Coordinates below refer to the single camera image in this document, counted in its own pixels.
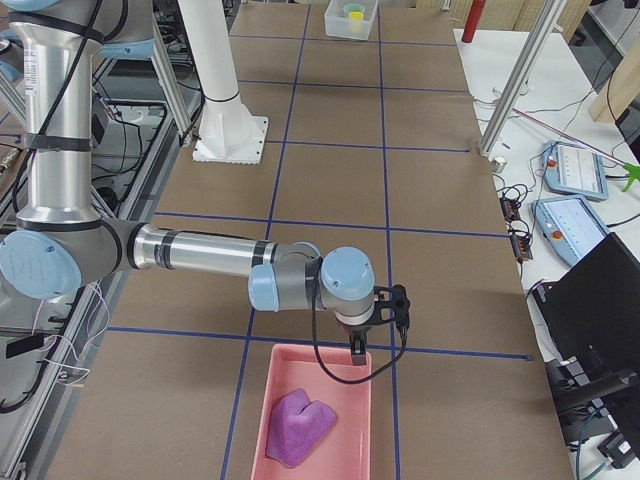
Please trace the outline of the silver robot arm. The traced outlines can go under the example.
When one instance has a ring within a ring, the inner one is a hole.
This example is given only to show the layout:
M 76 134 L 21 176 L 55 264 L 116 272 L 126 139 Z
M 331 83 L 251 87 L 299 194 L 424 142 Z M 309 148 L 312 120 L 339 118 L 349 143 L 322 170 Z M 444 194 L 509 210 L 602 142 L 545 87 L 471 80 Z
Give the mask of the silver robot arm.
M 91 203 L 94 55 L 150 58 L 160 38 L 148 1 L 11 1 L 24 51 L 28 200 L 1 243 L 1 271 L 22 294 L 51 299 L 110 273 L 153 267 L 244 276 L 261 311 L 330 309 L 366 361 L 380 319 L 373 270 L 353 247 L 293 245 L 105 219 Z

